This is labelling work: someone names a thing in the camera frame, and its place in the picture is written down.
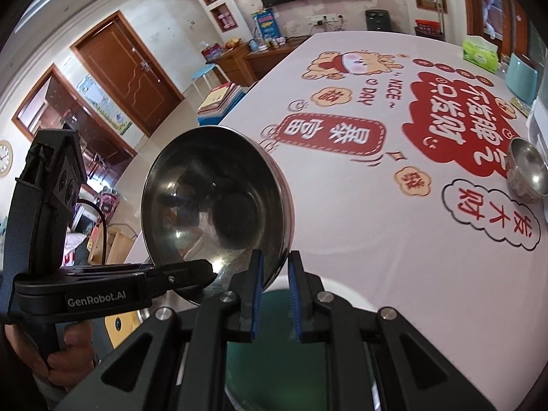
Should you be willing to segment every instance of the cartoon character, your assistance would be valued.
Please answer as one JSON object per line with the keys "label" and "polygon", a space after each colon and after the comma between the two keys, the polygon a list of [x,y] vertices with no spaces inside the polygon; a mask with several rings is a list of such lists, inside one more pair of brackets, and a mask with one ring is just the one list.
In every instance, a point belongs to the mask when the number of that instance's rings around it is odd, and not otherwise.
{"label": "cartoon character", "polygon": [[317,80],[327,77],[330,80],[340,80],[345,74],[373,75],[392,72],[393,69],[402,69],[403,66],[394,63],[394,56],[382,55],[378,52],[354,51],[341,54],[340,52],[323,52],[307,68],[308,72],[302,75],[303,79]]}

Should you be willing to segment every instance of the pink tablecloth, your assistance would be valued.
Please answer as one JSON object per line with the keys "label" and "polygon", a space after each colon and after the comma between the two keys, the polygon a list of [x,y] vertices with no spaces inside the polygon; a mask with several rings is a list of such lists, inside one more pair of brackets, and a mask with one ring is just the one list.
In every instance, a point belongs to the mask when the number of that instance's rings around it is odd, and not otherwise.
{"label": "pink tablecloth", "polygon": [[527,137],[502,80],[409,35],[314,35],[222,125],[260,142],[295,204],[308,271],[402,312],[513,410],[548,360],[548,236],[506,188]]}

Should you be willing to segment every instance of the black heater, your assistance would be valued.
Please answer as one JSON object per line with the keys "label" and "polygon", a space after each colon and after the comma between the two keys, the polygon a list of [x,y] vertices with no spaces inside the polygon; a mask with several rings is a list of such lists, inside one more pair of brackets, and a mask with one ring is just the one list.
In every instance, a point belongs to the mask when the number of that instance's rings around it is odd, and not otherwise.
{"label": "black heater", "polygon": [[380,30],[392,32],[390,13],[384,9],[368,9],[365,11],[365,24],[367,30]]}

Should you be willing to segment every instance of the finger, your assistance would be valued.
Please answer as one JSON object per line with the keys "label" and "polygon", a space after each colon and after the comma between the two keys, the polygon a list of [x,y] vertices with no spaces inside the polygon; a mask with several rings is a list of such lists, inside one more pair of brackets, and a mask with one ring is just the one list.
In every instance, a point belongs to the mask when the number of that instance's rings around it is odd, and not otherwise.
{"label": "finger", "polygon": [[91,342],[93,336],[93,325],[90,320],[70,324],[65,328],[65,343],[70,346],[85,345]]}
{"label": "finger", "polygon": [[59,352],[50,354],[48,365],[61,371],[79,371],[93,361],[95,350],[91,343],[81,346],[67,346]]}
{"label": "finger", "polygon": [[4,327],[5,336],[13,351],[37,376],[46,378],[48,367],[23,330],[16,324]]}
{"label": "finger", "polygon": [[48,380],[54,385],[64,386],[67,389],[74,388],[93,370],[93,363],[81,368],[76,372],[60,371],[52,369],[49,372]]}

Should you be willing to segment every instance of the clock face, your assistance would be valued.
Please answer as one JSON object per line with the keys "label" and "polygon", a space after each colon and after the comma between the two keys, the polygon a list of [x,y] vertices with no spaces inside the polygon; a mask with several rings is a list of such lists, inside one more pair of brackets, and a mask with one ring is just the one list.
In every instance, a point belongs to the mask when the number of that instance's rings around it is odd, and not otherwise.
{"label": "clock face", "polygon": [[6,176],[12,167],[13,150],[8,141],[0,141],[0,176]]}

